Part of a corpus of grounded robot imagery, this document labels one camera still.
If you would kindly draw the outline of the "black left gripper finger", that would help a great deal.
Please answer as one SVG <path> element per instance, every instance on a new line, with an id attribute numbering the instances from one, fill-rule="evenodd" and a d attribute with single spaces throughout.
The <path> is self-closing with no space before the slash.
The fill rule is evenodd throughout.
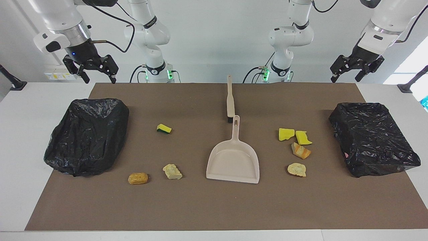
<path id="1" fill-rule="evenodd" d="M 349 71 L 349 57 L 344 55 L 339 55 L 338 58 L 334 61 L 334 63 L 330 67 L 330 71 L 332 73 L 331 81 L 335 83 L 340 75 L 347 73 Z"/>
<path id="2" fill-rule="evenodd" d="M 356 82 L 360 82 L 364 76 L 370 73 L 370 66 L 363 65 L 361 66 L 360 72 L 355 76 Z"/>

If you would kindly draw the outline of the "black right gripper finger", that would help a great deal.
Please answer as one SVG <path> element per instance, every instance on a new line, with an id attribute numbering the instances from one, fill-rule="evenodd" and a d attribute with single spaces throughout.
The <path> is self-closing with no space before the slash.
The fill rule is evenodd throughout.
<path id="1" fill-rule="evenodd" d="M 112 84 L 116 84 L 116 74 L 119 71 L 119 67 L 114 61 L 111 55 L 104 57 L 104 73 L 109 77 Z"/>
<path id="2" fill-rule="evenodd" d="M 87 73 L 85 72 L 85 66 L 84 65 L 80 65 L 78 68 L 78 76 L 81 77 L 81 79 L 83 79 L 83 81 L 88 84 L 90 82 L 90 78 L 88 77 Z"/>

